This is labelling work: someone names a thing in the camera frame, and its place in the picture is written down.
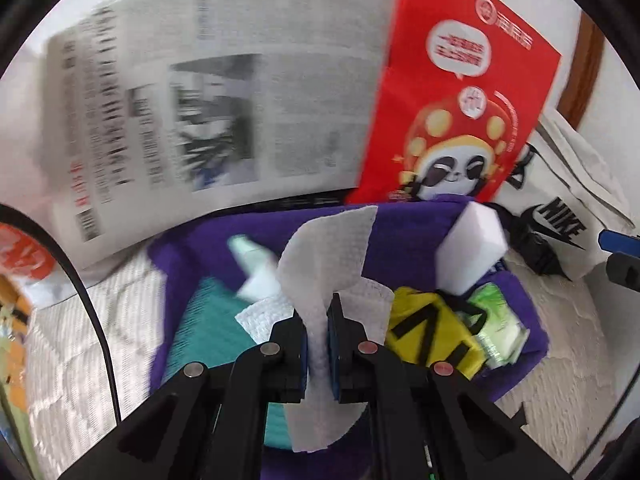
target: black cable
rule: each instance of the black cable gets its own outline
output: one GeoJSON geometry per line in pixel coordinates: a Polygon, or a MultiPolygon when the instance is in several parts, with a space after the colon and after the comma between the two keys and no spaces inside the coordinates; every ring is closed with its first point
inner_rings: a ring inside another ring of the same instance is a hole
{"type": "Polygon", "coordinates": [[[584,464],[585,460],[587,460],[587,458],[589,457],[593,449],[596,447],[596,444],[599,443],[602,436],[609,429],[609,426],[613,422],[613,419],[616,418],[616,416],[618,415],[618,412],[620,411],[620,408],[622,408],[622,405],[625,403],[626,398],[631,394],[631,390],[633,390],[634,386],[636,386],[636,383],[638,382],[638,378],[640,378],[640,364],[638,365],[638,367],[636,368],[636,371],[632,375],[631,380],[629,381],[629,384],[626,386],[625,391],[622,393],[622,396],[620,397],[620,400],[618,400],[616,405],[613,407],[613,410],[611,410],[611,413],[609,413],[607,420],[604,421],[604,424],[600,428],[600,431],[595,436],[593,441],[591,441],[591,444],[589,444],[589,447],[585,450],[585,452],[582,454],[578,462],[575,463],[574,467],[569,472],[571,476],[575,475],[578,469],[580,469],[582,464],[584,464]]]}
{"type": "Polygon", "coordinates": [[[14,209],[13,207],[0,203],[0,223],[7,224],[11,227],[19,229],[20,231],[29,235],[31,238],[37,241],[37,243],[42,245],[47,251],[49,251],[49,254],[51,254],[51,256],[53,256],[53,258],[60,264],[62,270],[65,271],[66,275],[71,280],[71,283],[75,287],[76,292],[80,297],[80,301],[82,301],[82,305],[84,305],[84,309],[89,316],[91,325],[94,327],[95,335],[98,337],[98,342],[100,343],[100,348],[102,349],[102,355],[104,356],[104,365],[107,368],[107,379],[109,380],[109,389],[111,390],[113,414],[116,418],[116,424],[120,424],[122,418],[120,416],[120,404],[118,403],[116,379],[113,373],[113,363],[111,362],[109,345],[107,344],[107,338],[104,335],[104,330],[102,330],[102,326],[100,325],[98,315],[95,313],[94,306],[91,303],[89,294],[87,293],[86,288],[84,288],[84,283],[82,283],[78,272],[69,260],[68,256],[66,256],[65,251],[62,250],[62,247],[60,247],[58,243],[53,239],[53,237],[49,233],[47,233],[37,222],[34,222],[27,215],[14,209]]]}

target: yellow bag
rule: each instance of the yellow bag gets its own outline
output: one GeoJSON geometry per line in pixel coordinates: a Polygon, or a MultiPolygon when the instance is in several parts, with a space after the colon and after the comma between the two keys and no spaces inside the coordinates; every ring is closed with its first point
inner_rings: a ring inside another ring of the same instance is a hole
{"type": "Polygon", "coordinates": [[[476,338],[440,296],[407,286],[396,290],[385,344],[409,363],[447,361],[467,379],[486,360],[476,338]]]}

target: white sponge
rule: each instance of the white sponge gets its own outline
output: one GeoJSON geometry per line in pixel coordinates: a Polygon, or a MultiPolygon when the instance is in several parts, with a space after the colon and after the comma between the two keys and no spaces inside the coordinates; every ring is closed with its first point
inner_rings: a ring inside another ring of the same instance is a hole
{"type": "Polygon", "coordinates": [[[438,288],[460,296],[507,252],[498,213],[469,202],[436,251],[438,288]]]}

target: white fabric bag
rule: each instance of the white fabric bag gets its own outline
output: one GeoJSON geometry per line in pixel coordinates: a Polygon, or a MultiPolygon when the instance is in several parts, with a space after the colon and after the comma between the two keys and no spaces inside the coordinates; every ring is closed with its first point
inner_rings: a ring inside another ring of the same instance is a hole
{"type": "Polygon", "coordinates": [[[548,240],[571,280],[606,261],[609,253],[598,245],[603,229],[636,230],[620,184],[557,110],[540,115],[494,202],[548,240]]]}

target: nike logo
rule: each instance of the nike logo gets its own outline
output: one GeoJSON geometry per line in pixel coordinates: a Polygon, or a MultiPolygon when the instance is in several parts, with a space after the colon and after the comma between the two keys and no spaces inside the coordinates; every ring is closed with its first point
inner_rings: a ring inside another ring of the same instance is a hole
{"type": "Polygon", "coordinates": [[[585,250],[583,247],[580,247],[580,245],[575,244],[572,241],[572,237],[586,231],[587,228],[560,198],[556,198],[546,205],[538,204],[530,207],[523,211],[520,218],[529,224],[532,230],[541,235],[585,250]],[[542,215],[542,217],[551,224],[553,229],[540,224],[533,216],[535,212],[542,215]]]}

